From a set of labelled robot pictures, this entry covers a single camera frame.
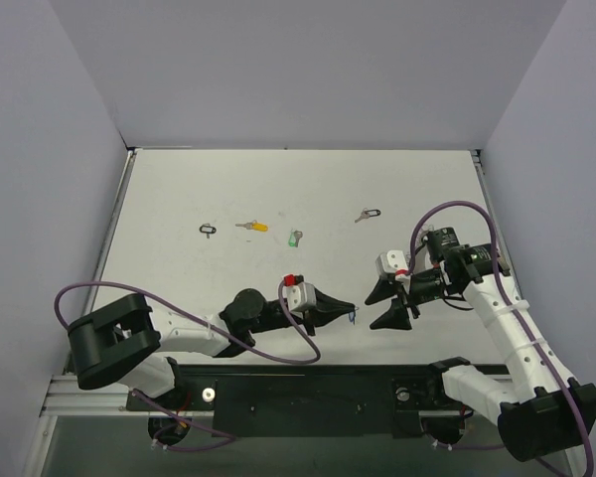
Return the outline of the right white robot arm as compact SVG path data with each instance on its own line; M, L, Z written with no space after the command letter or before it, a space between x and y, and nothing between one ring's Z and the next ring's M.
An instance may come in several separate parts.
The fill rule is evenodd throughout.
M371 329L410 330L421 305L457 295L478 315L512 379L503 386L464 358L447 359L431 364L426 399L457 401L484 416L521 462L582 445L596 420L596 387L579 384L546 343L499 253L489 243L459 243L451 228L426 233L422 245L429 266L421 271L401 250L377 257L378 280L365 303L388 300L390 307Z

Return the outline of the red keyring with keys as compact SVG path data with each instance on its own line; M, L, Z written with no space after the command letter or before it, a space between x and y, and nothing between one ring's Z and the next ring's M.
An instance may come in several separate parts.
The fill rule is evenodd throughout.
M424 224L416 237L416 243L422 244L426 241L426 237L435 231L435 227L432 224Z

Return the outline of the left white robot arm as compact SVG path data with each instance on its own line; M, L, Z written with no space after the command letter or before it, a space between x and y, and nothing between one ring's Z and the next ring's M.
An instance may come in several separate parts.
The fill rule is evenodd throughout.
M125 296L65 326L77 382L85 391L123 384L165 409L185 394L174 354L231 359L254 352L255 335L285 328L311 343L317 328L356 309L304 281L281 283L275 300L243 289L223 311L205 317L145 290L125 289Z

